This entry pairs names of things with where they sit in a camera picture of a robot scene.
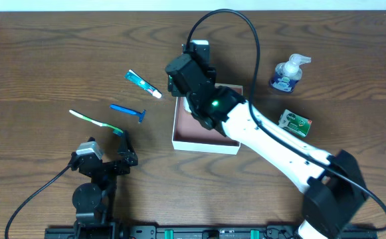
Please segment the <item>clear sanitizer pump bottle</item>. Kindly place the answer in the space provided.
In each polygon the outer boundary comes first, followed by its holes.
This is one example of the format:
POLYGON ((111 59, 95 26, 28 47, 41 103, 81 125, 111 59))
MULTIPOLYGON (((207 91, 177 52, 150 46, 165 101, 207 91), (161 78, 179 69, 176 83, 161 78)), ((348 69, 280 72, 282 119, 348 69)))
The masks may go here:
POLYGON ((292 54, 287 62, 276 66, 274 76, 269 81, 270 87, 281 92, 292 93, 302 79, 303 72, 300 66, 309 64, 311 61, 311 57, 292 54))

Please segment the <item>green Dettol soap box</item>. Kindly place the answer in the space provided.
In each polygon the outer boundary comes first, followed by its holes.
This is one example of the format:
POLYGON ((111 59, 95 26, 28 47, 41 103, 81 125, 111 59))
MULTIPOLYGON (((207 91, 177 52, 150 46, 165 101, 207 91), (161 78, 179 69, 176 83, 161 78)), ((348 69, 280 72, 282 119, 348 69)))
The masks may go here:
POLYGON ((278 121, 278 126, 300 137, 306 137, 312 125, 312 120, 299 116, 290 110, 284 110, 278 121))

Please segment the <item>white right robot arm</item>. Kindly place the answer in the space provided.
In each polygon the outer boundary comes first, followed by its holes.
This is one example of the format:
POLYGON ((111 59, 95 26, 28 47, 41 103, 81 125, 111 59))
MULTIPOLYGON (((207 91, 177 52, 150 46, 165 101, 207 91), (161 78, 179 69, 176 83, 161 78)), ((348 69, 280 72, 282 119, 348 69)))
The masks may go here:
POLYGON ((303 193, 301 238, 339 238, 368 196, 357 160, 332 155, 295 138, 233 89, 216 86, 216 70, 201 53, 185 52, 166 67, 168 90, 186 98, 208 130, 246 145, 284 173, 303 193))

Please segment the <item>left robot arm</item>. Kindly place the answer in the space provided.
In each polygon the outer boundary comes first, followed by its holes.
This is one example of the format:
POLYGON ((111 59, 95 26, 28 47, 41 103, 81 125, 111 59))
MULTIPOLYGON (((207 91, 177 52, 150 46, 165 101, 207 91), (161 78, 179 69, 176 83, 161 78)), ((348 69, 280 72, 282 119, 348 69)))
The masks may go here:
POLYGON ((130 168, 138 164, 138 156, 128 132, 114 134, 120 138, 118 160, 104 162, 104 151, 93 137, 72 153, 70 168, 90 178, 72 195, 76 209, 73 238, 129 237, 122 223, 113 217, 113 210, 117 177, 129 174, 130 168))

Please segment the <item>green white toothbrush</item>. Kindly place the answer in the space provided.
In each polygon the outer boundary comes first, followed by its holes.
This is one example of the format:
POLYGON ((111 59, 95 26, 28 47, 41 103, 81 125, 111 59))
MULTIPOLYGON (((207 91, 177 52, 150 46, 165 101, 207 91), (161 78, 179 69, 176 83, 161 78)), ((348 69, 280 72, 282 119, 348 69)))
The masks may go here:
POLYGON ((77 112, 77 111, 75 111, 75 110, 69 110, 69 113, 72 114, 72 115, 75 116, 75 117, 78 117, 78 118, 80 118, 80 119, 82 119, 82 120, 85 120, 85 121, 88 121, 88 122, 90 122, 90 123, 93 123, 94 125, 97 125, 97 126, 99 126, 99 127, 107 127, 107 128, 110 128, 110 129, 112 129, 112 130, 114 131, 114 133, 116 133, 116 134, 122 134, 122 133, 124 132, 122 129, 120 129, 120 128, 116 127, 116 126, 113 126, 113 125, 111 125, 111 124, 104 123, 104 122, 101 122, 101 121, 97 121, 97 120, 92 119, 92 118, 90 118, 90 117, 87 117, 87 116, 85 116, 85 115, 83 115, 83 114, 81 114, 81 113, 79 113, 79 112, 77 112))

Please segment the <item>blue disposable razor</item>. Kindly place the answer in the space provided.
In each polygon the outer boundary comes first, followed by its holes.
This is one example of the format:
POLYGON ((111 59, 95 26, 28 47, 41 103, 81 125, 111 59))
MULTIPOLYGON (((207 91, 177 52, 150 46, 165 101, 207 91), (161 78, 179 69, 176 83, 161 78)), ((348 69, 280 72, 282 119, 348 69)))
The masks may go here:
POLYGON ((138 117, 138 123, 142 123, 143 122, 145 114, 146 114, 146 110, 143 110, 142 112, 138 112, 138 111, 135 111, 135 110, 132 110, 132 109, 129 109, 129 108, 125 108, 123 106, 119 106, 119 105, 116 105, 116 104, 111 104, 110 108, 113 109, 113 110, 125 113, 125 114, 130 114, 130 115, 133 115, 133 116, 137 116, 138 117))

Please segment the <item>green toothpaste tube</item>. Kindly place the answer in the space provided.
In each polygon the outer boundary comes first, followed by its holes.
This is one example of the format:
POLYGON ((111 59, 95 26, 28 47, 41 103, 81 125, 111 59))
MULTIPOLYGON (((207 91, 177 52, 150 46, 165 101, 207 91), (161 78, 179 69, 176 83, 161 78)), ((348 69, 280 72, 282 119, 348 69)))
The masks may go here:
POLYGON ((149 82, 144 80, 141 76, 139 76, 137 73, 135 73, 132 69, 129 69, 125 76, 125 79, 129 80, 130 82, 134 83, 135 85, 139 86, 141 89, 145 90, 146 92, 150 93, 153 97, 160 99, 162 97, 162 93, 152 86, 149 82))

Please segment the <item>white box with maroon interior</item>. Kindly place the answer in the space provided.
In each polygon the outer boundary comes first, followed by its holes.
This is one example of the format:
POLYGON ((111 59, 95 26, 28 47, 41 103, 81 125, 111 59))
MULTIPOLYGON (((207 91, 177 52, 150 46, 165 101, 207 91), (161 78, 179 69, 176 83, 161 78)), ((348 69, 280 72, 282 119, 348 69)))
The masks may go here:
POLYGON ((172 145, 175 150, 201 153, 236 155, 241 144, 224 137, 215 129, 208 130, 200 125, 185 109, 185 98, 177 98, 173 120, 172 145))

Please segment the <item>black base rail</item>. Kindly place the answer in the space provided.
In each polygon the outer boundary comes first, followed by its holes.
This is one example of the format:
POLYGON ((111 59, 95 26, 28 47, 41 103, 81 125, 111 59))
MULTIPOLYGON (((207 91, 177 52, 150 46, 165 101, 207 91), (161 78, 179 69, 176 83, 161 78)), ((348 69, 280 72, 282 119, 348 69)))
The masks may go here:
POLYGON ((299 238, 293 225, 264 227, 199 227, 156 225, 126 226, 120 222, 51 226, 45 230, 45 239, 286 239, 299 238))

